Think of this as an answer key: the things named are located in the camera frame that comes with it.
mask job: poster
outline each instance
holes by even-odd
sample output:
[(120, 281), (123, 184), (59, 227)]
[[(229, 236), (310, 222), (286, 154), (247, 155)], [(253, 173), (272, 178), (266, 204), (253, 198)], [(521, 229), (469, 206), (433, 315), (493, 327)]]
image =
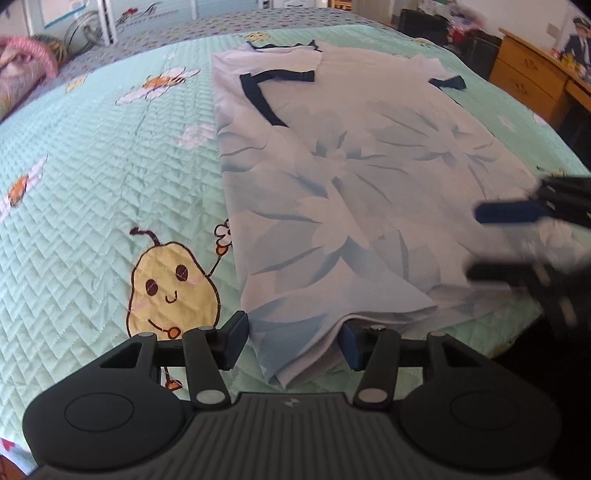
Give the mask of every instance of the poster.
[(564, 16), (553, 50), (560, 62), (591, 83), (591, 22), (576, 7)]

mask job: navy blue trim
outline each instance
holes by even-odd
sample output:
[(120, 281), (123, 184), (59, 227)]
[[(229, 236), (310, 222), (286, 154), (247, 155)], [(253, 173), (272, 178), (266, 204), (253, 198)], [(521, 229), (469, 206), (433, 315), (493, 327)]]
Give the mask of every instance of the navy blue trim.
[(314, 70), (310, 70), (309, 72), (291, 72), (289, 70), (267, 70), (266, 72), (257, 73), (254, 76), (250, 73), (240, 75), (240, 83), (242, 84), (242, 90), (244, 91), (244, 95), (246, 95), (246, 98), (250, 100), (254, 108), (256, 108), (259, 111), (259, 113), (263, 117), (265, 117), (271, 125), (287, 127), (285, 122), (280, 120), (280, 118), (276, 116), (275, 112), (273, 112), (273, 110), (269, 106), (269, 103), (263, 96), (261, 88), (258, 86), (258, 84), (261, 82), (266, 82), (267, 80), (275, 78), (281, 80), (292, 80), (296, 82), (313, 82)]
[(460, 77), (459, 75), (454, 78), (450, 78), (449, 80), (431, 79), (431, 80), (429, 80), (429, 83), (431, 85), (435, 85), (440, 90), (442, 88), (454, 88), (456, 90), (466, 90), (466, 82), (464, 82), (464, 79), (462, 77)]
[(262, 47), (257, 47), (256, 45), (253, 45), (250, 41), (247, 41), (246, 43), (248, 43), (254, 50), (265, 50), (265, 48), (314, 47), (314, 51), (322, 52), (322, 50), (318, 48), (318, 45), (316, 45), (316, 40), (312, 40), (307, 45), (304, 45), (303, 43), (296, 43), (295, 45), (275, 45), (273, 43), (268, 43), (267, 45), (263, 45)]

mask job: bed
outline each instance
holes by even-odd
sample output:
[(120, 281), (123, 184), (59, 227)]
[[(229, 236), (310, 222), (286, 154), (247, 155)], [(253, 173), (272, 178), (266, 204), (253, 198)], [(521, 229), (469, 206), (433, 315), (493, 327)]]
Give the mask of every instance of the bed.
[[(213, 272), (220, 323), (239, 310), (210, 57), (246, 40), (437, 57), (467, 84), (446, 93), (534, 174), (588, 174), (545, 122), (452, 53), (341, 11), (228, 15), (91, 50), (0, 125), (0, 192), (18, 197), (0, 223), (0, 437), (25, 445), (28, 403), (134, 333), (131, 278), (151, 248), (180, 245), (204, 275)], [(445, 331), (495, 356), (539, 315), (516, 297)], [(282, 390), (263, 380), (249, 345), (223, 375), (232, 395)], [(359, 378), (339, 365), (293, 391), (351, 394)], [(420, 369), (403, 369), (397, 397), (420, 379)]]

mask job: drawer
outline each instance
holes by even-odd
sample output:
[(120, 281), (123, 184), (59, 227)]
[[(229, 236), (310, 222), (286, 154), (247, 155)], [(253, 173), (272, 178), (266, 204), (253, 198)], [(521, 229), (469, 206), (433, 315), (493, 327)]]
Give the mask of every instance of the drawer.
[(550, 122), (557, 101), (514, 68), (497, 59), (490, 82)]
[(497, 58), (529, 78), (552, 98), (558, 99), (562, 95), (569, 76), (512, 38), (505, 37)]

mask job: drawer handle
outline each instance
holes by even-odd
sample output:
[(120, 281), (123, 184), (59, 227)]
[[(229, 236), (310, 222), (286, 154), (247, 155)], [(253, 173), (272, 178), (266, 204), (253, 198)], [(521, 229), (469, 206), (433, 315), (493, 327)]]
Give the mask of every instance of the drawer handle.
[(535, 62), (532, 59), (523, 59), (523, 63), (525, 63), (525, 66), (527, 68), (529, 68), (530, 70), (537, 70), (538, 67), (536, 66)]
[(523, 83), (516, 83), (515, 90), (517, 90), (517, 93), (520, 93), (522, 95), (527, 95), (527, 90), (525, 89)]

